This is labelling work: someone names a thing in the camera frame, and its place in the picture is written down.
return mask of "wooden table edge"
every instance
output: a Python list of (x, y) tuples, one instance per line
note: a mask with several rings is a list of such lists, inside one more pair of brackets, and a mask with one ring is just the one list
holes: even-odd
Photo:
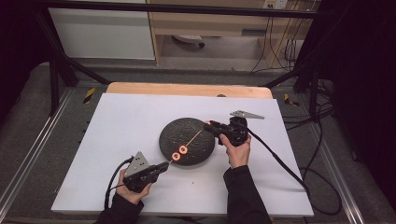
[(113, 82), (106, 93), (190, 95), (190, 96), (227, 96), (241, 98), (273, 99), (268, 88), (239, 85), (196, 85), (173, 83)]

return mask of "person's left hand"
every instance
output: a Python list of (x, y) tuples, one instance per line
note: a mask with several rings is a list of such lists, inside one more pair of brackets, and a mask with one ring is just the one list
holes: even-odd
[(128, 190), (126, 186), (123, 183), (123, 177), (126, 172), (126, 169), (120, 170), (120, 178), (119, 178), (119, 184), (122, 185), (117, 187), (116, 192), (124, 199), (126, 199), (130, 203), (138, 204), (139, 201), (143, 198), (149, 195), (149, 189), (151, 188), (152, 183), (149, 183), (145, 186), (145, 188), (142, 190), (140, 193), (136, 193), (133, 191)]

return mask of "black circular plate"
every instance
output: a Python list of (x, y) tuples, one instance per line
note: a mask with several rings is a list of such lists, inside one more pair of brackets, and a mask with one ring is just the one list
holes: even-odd
[(176, 119), (163, 128), (160, 135), (160, 149), (165, 158), (171, 161), (172, 154), (178, 152), (181, 146), (187, 146), (187, 153), (180, 154), (180, 159), (173, 160), (172, 163), (184, 166), (196, 165), (212, 154), (215, 148), (215, 136), (205, 131), (204, 123), (198, 119)]

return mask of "small metal piece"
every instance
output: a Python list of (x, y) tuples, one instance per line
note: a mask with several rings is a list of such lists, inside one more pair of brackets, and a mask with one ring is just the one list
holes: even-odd
[(186, 154), (187, 152), (188, 152), (189, 150), (187, 149), (187, 147), (185, 147), (185, 146), (181, 146), (179, 149), (178, 149), (178, 152), (180, 153), (180, 154)]
[(146, 165), (143, 165), (146, 163), (149, 163), (149, 162), (146, 160), (145, 156), (143, 156), (142, 152), (138, 151), (136, 153), (136, 155), (134, 156), (134, 159), (132, 160), (131, 164), (128, 166), (126, 173), (128, 175), (133, 175), (133, 174), (139, 173), (140, 171), (147, 168)]
[(180, 154), (178, 154), (178, 152), (174, 152), (174, 154), (172, 154), (172, 159), (173, 161), (178, 161), (180, 160)]
[(256, 114), (252, 114), (243, 110), (237, 110), (234, 111), (232, 113), (230, 113), (230, 115), (239, 117), (239, 118), (244, 118), (244, 119), (264, 119), (264, 116), (260, 116), (260, 115), (256, 115)]

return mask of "black stand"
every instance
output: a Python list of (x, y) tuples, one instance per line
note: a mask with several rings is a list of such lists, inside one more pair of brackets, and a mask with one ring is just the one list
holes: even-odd
[(93, 71), (89, 70), (80, 63), (75, 62), (69, 58), (65, 53), (59, 38), (51, 31), (47, 20), (42, 13), (42, 7), (31, 7), (31, 12), (41, 29), (42, 33), (47, 39), (50, 46), (50, 55), (52, 60), (49, 61), (50, 70), (50, 86), (51, 86), (51, 110), (49, 114), (52, 116), (59, 106), (59, 78), (58, 75), (64, 80), (66, 86), (75, 87), (78, 84), (78, 79), (73, 68), (82, 72), (83, 74), (93, 78), (102, 84), (110, 84), (111, 81), (100, 77)]

